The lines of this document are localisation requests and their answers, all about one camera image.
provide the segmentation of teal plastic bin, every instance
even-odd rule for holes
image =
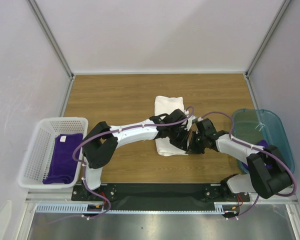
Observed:
[[[233,135],[235,137],[251,144],[266,140],[269,145],[277,146],[287,167],[292,173],[295,171],[295,162],[284,126],[275,113],[264,109],[239,109],[233,113],[232,117],[234,120]],[[243,173],[249,173],[239,160],[238,165]]]

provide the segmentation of wooden tabletop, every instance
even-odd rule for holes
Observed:
[[[183,97],[197,117],[210,111],[230,115],[253,109],[242,74],[129,74],[77,75],[66,117],[84,117],[90,131],[97,123],[138,123],[154,115],[156,96]],[[229,131],[223,115],[209,116],[217,131]],[[237,161],[207,149],[200,155],[160,156],[154,140],[118,148],[103,168],[101,180],[112,183],[216,183],[240,173]]]

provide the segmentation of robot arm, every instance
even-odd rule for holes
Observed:
[[[88,162],[86,177],[89,188],[96,189],[100,186],[102,167],[111,160],[116,148],[137,141],[166,137],[169,137],[172,145],[189,154],[204,154],[205,149],[209,148],[216,152],[228,154],[248,164],[250,174],[237,174],[223,180],[223,182],[226,181],[227,187],[232,193],[257,192],[261,197],[267,199],[292,184],[288,173],[274,159],[252,149],[252,147],[236,143],[230,139],[229,133],[226,131],[217,132],[208,118],[194,120],[197,131],[192,133],[189,127],[192,125],[192,122],[185,121],[184,123],[170,126],[162,125],[176,123],[186,117],[181,110],[176,109],[171,114],[152,116],[143,122],[125,126],[109,126],[104,121],[98,123],[84,141],[103,132],[126,129],[127,127],[128,129],[106,134],[88,142],[82,147],[83,155]],[[272,153],[282,161],[284,160],[278,148],[273,145],[267,148],[263,146],[256,147]],[[272,168],[267,169],[266,164],[270,164]]]

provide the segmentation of gray floor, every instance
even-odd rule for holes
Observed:
[[[90,221],[36,213],[28,240],[295,240],[285,205],[257,205],[239,220],[221,215],[106,214]]]

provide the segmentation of white wall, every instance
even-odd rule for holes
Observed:
[[[243,72],[283,0],[37,0],[76,73]]]
[[[300,202],[300,0],[292,1],[251,78],[259,107],[282,120],[294,156]]]
[[[12,203],[4,239],[12,239],[27,195],[17,176],[29,139],[39,120],[59,115],[68,85],[27,1],[0,0],[0,207]]]

